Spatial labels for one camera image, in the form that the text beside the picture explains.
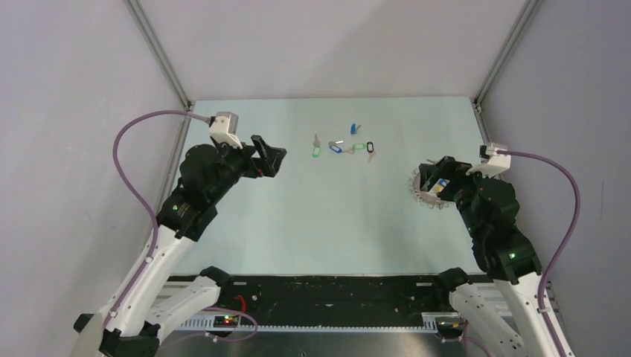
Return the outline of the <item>blue tag key centre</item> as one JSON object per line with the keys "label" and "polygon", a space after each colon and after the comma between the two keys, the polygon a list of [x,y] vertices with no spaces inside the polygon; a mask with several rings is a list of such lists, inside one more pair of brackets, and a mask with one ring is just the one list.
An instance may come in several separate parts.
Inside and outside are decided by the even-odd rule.
{"label": "blue tag key centre", "polygon": [[343,144],[343,143],[344,143],[344,141],[330,141],[328,143],[328,146],[335,153],[342,153],[343,149],[341,147],[341,144]]}

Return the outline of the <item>green tag key left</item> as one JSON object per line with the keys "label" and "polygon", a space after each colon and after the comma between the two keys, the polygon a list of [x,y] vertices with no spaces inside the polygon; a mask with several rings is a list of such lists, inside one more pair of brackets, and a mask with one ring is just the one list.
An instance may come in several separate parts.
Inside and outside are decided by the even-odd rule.
{"label": "green tag key left", "polygon": [[320,153],[321,153],[321,142],[318,139],[318,135],[314,134],[312,157],[318,158],[320,156]]}

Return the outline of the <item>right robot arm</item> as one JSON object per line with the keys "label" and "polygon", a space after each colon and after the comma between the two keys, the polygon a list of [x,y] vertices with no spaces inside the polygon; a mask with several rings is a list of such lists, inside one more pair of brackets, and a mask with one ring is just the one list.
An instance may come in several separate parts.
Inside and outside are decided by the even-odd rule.
{"label": "right robot arm", "polygon": [[433,303],[443,311],[459,312],[478,330],[492,356],[572,356],[550,304],[549,271],[516,226],[520,205],[515,189],[497,177],[510,168],[515,154],[487,146],[481,149],[477,165],[451,156],[420,164],[417,189],[455,204],[472,240],[475,261],[502,294],[516,327],[486,305],[460,268],[435,278]]}

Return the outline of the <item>green tag key centre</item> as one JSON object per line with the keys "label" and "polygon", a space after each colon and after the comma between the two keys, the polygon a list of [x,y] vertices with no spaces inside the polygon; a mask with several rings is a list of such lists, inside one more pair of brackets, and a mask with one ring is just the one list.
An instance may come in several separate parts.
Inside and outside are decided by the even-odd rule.
{"label": "green tag key centre", "polygon": [[354,154],[355,152],[357,152],[358,150],[364,150],[366,149],[366,144],[364,143],[360,143],[360,144],[352,144],[351,146],[349,146],[347,149],[344,149],[343,152],[349,153],[349,154]]}

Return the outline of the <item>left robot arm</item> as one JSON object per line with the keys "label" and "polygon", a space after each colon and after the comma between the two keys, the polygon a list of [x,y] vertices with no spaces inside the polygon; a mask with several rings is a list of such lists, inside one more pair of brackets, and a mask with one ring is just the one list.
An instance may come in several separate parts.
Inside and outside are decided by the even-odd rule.
{"label": "left robot arm", "polygon": [[209,267],[184,290],[159,305],[153,302],[179,261],[217,216],[217,204],[241,179],[273,178],[287,151],[253,135],[252,144],[233,147],[214,141],[185,153],[173,192],[153,217],[150,241],[110,301],[82,314],[72,356],[154,356],[166,337],[197,312],[227,309],[235,290],[230,274]]}

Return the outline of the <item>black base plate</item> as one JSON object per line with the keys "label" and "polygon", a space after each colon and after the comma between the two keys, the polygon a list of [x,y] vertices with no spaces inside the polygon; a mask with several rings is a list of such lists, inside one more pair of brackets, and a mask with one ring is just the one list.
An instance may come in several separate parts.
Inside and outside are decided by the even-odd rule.
{"label": "black base plate", "polygon": [[244,311],[259,324],[411,327],[422,315],[452,313],[435,276],[235,275],[219,308]]}

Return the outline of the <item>perforated metal ring disc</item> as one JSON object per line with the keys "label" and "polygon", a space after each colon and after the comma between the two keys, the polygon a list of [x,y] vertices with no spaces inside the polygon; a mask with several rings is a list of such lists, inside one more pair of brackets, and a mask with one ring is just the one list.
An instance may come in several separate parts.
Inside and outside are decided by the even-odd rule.
{"label": "perforated metal ring disc", "polygon": [[417,203],[424,205],[427,208],[442,210],[450,206],[449,202],[438,197],[439,192],[442,190],[441,186],[434,186],[429,192],[422,191],[420,189],[419,169],[414,169],[412,171],[412,176],[409,179],[409,190]]}

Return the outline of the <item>blue tag key far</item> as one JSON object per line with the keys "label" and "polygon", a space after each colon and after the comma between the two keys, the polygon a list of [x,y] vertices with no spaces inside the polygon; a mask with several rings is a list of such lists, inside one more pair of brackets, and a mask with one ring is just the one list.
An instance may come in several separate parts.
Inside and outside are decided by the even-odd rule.
{"label": "blue tag key far", "polygon": [[350,127],[350,134],[351,135],[356,135],[358,133],[359,129],[361,128],[361,126],[362,126],[361,124],[353,123],[351,125],[351,127]]}

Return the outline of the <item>green tag key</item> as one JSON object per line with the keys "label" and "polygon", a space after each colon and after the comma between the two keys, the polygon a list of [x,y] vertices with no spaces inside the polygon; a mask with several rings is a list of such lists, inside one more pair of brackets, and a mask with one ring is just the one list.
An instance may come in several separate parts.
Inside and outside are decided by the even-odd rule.
{"label": "green tag key", "polygon": [[351,146],[349,146],[347,149],[344,149],[343,152],[349,153],[349,154],[354,154],[355,152],[357,152],[358,150],[364,150],[366,149],[366,144],[364,143],[360,143],[360,144],[352,144]]}
{"label": "green tag key", "polygon": [[318,139],[318,135],[314,134],[312,157],[318,158],[320,156],[320,153],[321,153],[321,142]]}

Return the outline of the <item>black tag key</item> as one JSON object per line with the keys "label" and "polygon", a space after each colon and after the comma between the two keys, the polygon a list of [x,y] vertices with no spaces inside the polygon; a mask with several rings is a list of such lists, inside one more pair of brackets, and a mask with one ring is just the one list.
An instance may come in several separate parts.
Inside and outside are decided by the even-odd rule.
{"label": "black tag key", "polygon": [[376,155],[376,151],[374,149],[374,143],[372,141],[368,141],[366,143],[366,150],[368,153],[368,163],[373,161],[374,156]]}

